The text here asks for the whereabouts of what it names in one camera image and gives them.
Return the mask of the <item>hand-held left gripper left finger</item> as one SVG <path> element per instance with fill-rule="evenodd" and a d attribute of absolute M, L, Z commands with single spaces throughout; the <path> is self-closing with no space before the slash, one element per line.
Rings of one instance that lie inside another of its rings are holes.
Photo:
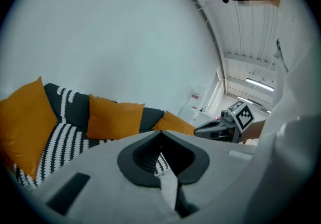
<path fill-rule="evenodd" d="M 49 224 L 169 224 L 179 214 L 154 175 L 158 132 L 92 147 L 51 174 L 34 192 Z"/>

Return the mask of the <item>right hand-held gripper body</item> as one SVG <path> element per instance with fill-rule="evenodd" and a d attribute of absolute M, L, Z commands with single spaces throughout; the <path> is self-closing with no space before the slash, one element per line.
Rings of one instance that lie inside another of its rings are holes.
<path fill-rule="evenodd" d="M 238 143 L 244 131 L 254 122 L 255 117 L 244 101 L 237 101 L 226 110 L 221 111 L 221 121 L 232 132 L 233 143 Z"/>

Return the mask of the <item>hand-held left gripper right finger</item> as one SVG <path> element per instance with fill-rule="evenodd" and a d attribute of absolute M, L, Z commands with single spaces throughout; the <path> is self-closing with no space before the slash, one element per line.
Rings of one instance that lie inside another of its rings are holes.
<path fill-rule="evenodd" d="M 254 148 L 162 131 L 162 154 L 178 180 L 175 210 L 187 217 L 207 206 L 238 178 Z"/>

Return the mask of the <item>person's right forearm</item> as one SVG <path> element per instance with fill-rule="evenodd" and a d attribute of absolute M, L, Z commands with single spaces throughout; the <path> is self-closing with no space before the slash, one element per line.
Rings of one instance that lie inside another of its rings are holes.
<path fill-rule="evenodd" d="M 241 135 L 239 143 L 245 143 L 247 140 L 258 139 L 261 135 L 265 120 L 252 123 Z"/>

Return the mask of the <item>black white patterned sofa cover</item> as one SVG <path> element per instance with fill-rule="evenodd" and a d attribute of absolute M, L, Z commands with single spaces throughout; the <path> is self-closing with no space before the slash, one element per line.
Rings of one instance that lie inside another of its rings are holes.
<path fill-rule="evenodd" d="M 17 165 L 13 166 L 16 182 L 21 186 L 28 186 L 30 190 L 38 188 L 51 174 L 85 150 L 114 141 L 95 140 L 86 136 L 89 121 L 89 95 L 52 83 L 44 85 L 44 89 L 58 122 L 43 150 L 36 179 L 33 180 Z M 164 114 L 164 110 L 144 107 L 139 134 L 152 131 L 152 127 Z M 160 154 L 152 167 L 152 173 L 158 177 L 168 170 L 169 166 L 164 156 Z"/>

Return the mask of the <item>ceiling light strip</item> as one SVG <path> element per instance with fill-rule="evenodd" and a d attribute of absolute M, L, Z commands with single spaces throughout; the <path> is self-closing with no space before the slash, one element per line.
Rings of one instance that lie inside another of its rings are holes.
<path fill-rule="evenodd" d="M 256 80 L 253 80 L 253 79 L 250 79 L 250 78 L 246 78 L 245 81 L 248 82 L 248 83 L 251 83 L 251 84 L 253 84 L 253 85 L 255 85 L 255 86 L 259 86 L 259 87 L 261 87 L 261 88 L 264 88 L 264 89 L 266 89 L 266 90 L 274 91 L 274 88 L 273 88 L 273 87 L 268 86 L 268 85 L 266 85 L 266 84 L 263 84 L 263 83 L 261 83 L 261 82 L 259 82 L 259 81 L 256 81 Z"/>
<path fill-rule="evenodd" d="M 240 96 L 237 96 L 237 98 L 240 99 L 240 100 L 242 100 L 242 101 L 244 101 L 244 102 L 247 102 L 247 103 L 250 104 L 252 107 L 257 108 L 257 109 L 259 109 L 260 111 L 266 112 L 266 113 L 268 113 L 268 114 L 271 113 L 271 111 L 270 111 L 268 108 L 266 108 L 265 106 L 263 106 L 262 104 L 259 104 L 259 103 L 255 102 L 255 101 L 250 100 L 250 99 L 242 98 L 242 97 L 240 97 Z"/>

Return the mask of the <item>plastic-wrapped white appliance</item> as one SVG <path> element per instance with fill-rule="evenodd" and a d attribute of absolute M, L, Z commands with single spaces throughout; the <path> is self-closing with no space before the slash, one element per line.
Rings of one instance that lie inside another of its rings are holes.
<path fill-rule="evenodd" d="M 186 106 L 199 110 L 202 101 L 205 96 L 205 88 L 202 86 L 196 86 L 192 89 L 189 99 L 187 100 Z"/>

